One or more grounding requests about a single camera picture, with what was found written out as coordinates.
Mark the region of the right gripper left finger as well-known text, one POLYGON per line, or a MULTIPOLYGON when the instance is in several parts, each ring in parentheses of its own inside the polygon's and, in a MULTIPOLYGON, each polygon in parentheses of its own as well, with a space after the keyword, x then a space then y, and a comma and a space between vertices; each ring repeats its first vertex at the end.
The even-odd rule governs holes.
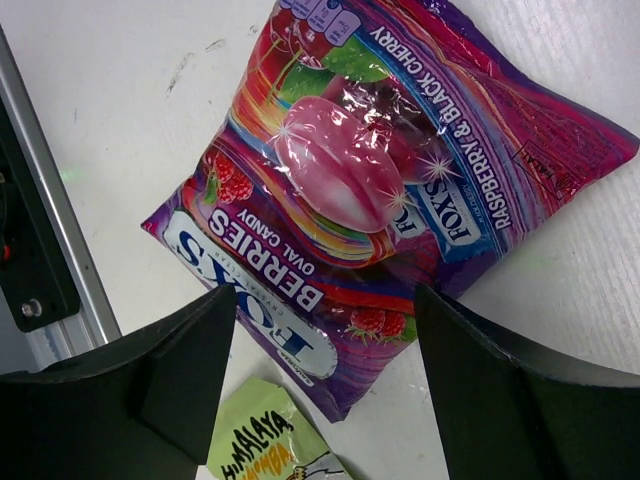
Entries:
POLYGON ((5 479, 192 479, 205 464, 236 318, 218 287, 116 341, 1 378, 5 479))

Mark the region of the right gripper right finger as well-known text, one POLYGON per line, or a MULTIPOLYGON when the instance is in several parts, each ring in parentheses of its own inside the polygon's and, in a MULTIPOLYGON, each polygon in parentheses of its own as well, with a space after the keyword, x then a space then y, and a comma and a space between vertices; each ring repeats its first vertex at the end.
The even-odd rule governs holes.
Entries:
POLYGON ((452 479, 636 479, 639 378, 420 285, 421 355, 452 479))

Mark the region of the purple Fox's candy bag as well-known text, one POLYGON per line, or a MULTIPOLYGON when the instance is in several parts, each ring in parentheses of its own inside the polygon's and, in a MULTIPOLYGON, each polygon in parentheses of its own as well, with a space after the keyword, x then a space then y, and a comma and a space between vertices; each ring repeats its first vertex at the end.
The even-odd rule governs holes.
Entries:
POLYGON ((143 223, 331 422, 636 136, 536 84, 448 1, 279 1, 193 174, 143 223))

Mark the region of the small green snack packet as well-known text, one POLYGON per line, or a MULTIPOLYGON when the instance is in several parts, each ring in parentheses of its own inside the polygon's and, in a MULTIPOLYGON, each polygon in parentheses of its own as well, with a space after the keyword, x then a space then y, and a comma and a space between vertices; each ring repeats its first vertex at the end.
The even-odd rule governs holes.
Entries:
POLYGON ((349 479, 288 392, 252 377, 218 409, 206 463, 217 479, 349 479))

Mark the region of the aluminium front rail frame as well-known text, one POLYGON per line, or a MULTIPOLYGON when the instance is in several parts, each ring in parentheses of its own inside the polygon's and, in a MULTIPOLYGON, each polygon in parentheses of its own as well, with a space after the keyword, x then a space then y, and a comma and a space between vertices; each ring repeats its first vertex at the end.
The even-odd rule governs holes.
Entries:
POLYGON ((1 371, 36 372, 114 341, 121 331, 6 40, 1 42, 2 108, 7 110, 80 297, 78 313, 23 332, 1 290, 1 371))

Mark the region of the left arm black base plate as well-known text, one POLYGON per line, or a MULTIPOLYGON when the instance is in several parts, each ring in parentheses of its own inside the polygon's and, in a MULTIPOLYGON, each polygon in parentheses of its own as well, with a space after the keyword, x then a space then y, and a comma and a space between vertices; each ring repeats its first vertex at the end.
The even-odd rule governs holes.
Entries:
POLYGON ((5 108, 1 109, 1 290, 23 332, 80 309, 78 290, 5 108))

